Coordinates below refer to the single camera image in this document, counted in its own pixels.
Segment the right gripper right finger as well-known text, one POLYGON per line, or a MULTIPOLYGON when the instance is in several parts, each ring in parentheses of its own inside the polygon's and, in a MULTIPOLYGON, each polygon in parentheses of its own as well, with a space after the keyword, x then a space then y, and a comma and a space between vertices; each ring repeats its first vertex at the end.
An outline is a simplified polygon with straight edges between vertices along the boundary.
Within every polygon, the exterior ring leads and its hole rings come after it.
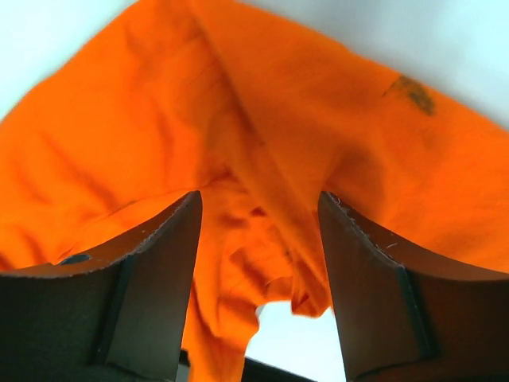
POLYGON ((349 381, 505 381, 508 276, 448 259, 319 199, 349 381))

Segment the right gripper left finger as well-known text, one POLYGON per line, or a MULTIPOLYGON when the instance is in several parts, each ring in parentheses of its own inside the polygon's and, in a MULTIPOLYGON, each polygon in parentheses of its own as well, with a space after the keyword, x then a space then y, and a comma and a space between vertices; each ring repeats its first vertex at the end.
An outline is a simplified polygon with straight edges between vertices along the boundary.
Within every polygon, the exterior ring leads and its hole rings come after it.
POLYGON ((191 192, 55 265, 2 272, 2 380, 174 381, 201 220, 191 192))

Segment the orange t-shirt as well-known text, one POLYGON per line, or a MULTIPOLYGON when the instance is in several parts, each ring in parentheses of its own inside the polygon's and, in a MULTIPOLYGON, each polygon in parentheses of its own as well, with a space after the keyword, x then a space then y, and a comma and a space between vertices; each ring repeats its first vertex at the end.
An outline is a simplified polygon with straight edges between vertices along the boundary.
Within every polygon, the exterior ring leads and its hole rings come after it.
POLYGON ((438 254, 508 269, 508 133, 235 1, 139 1, 1 124, 1 269, 59 263, 204 203, 193 381, 237 381, 256 309, 331 306, 320 193, 438 254))

